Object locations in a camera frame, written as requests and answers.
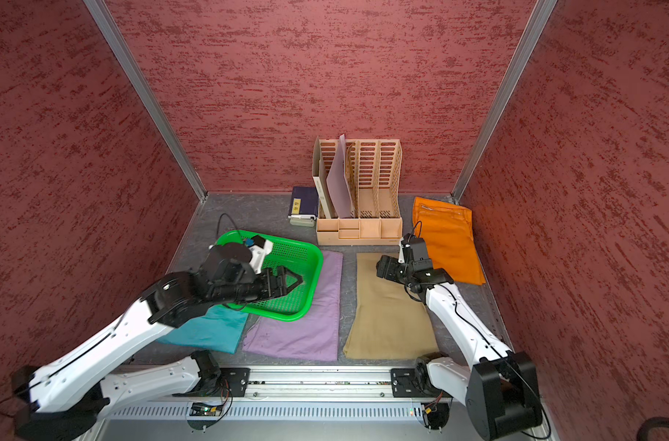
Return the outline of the green plastic basket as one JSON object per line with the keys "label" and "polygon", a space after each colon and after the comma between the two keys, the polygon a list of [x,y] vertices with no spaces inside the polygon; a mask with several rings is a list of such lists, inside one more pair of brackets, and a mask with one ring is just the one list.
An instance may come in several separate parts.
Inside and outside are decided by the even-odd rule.
{"label": "green plastic basket", "polygon": [[314,244],[265,233],[260,236],[273,244],[262,268],[273,269],[275,275],[281,266],[290,270],[293,276],[286,275],[288,286],[298,281],[296,276],[303,281],[286,296],[246,305],[228,303],[226,308],[281,322],[298,321],[309,312],[314,301],[314,292],[323,269],[323,252]]}

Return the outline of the khaki pants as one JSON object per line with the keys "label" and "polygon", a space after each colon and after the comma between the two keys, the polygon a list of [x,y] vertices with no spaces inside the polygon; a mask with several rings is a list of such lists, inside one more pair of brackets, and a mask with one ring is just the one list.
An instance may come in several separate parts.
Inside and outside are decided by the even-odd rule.
{"label": "khaki pants", "polygon": [[357,254],[357,308],[343,353],[356,360],[412,360],[439,351],[426,307],[377,277],[381,254]]}

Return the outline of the orange pants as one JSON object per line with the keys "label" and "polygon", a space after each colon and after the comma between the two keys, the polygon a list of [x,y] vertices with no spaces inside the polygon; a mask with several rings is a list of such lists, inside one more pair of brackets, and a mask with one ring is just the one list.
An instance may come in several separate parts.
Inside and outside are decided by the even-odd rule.
{"label": "orange pants", "polygon": [[421,222],[435,268],[443,268],[456,282],[483,286],[485,277],[475,248],[472,211],[444,201],[416,198],[413,223]]}

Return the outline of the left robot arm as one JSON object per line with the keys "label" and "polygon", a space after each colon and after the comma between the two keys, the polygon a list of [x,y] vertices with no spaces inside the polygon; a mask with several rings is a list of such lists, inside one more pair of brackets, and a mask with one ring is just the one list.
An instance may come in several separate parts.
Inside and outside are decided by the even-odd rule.
{"label": "left robot arm", "polygon": [[113,411],[167,395],[229,395],[229,383],[203,350],[155,369],[115,375],[140,349],[223,304],[271,301],[291,294],[303,276],[286,266],[265,268],[272,243],[215,244],[195,272],[174,272],[147,288],[106,328],[55,362],[25,366],[12,377],[22,400],[14,434],[23,440],[74,440]]}

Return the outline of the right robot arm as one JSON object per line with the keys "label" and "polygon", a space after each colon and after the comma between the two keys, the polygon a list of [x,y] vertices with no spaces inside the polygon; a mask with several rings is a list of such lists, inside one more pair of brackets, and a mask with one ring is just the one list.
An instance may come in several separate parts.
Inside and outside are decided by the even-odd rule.
{"label": "right robot arm", "polygon": [[424,381],[463,404],[482,439],[542,425],[545,412],[535,364],[483,324],[445,270],[432,268],[429,259],[401,263],[387,255],[376,268],[378,277],[404,286],[411,298],[424,303],[453,337],[466,364],[448,356],[430,358],[424,363]]}

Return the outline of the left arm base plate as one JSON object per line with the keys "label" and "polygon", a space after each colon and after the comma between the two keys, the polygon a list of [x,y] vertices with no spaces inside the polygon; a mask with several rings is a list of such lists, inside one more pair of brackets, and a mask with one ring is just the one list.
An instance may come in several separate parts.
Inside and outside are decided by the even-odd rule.
{"label": "left arm base plate", "polygon": [[212,371],[200,371],[198,383],[190,391],[176,393],[175,397],[231,397],[241,398],[246,394],[251,369],[248,367],[228,367]]}

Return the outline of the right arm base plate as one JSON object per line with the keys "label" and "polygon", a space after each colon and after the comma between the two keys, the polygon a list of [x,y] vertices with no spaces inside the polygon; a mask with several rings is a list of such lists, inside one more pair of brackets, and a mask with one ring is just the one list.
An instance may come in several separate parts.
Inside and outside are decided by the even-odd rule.
{"label": "right arm base plate", "polygon": [[420,398],[433,400],[442,395],[443,399],[451,399],[446,392],[432,386],[429,379],[420,374],[418,369],[395,367],[390,370],[391,391],[394,398]]}

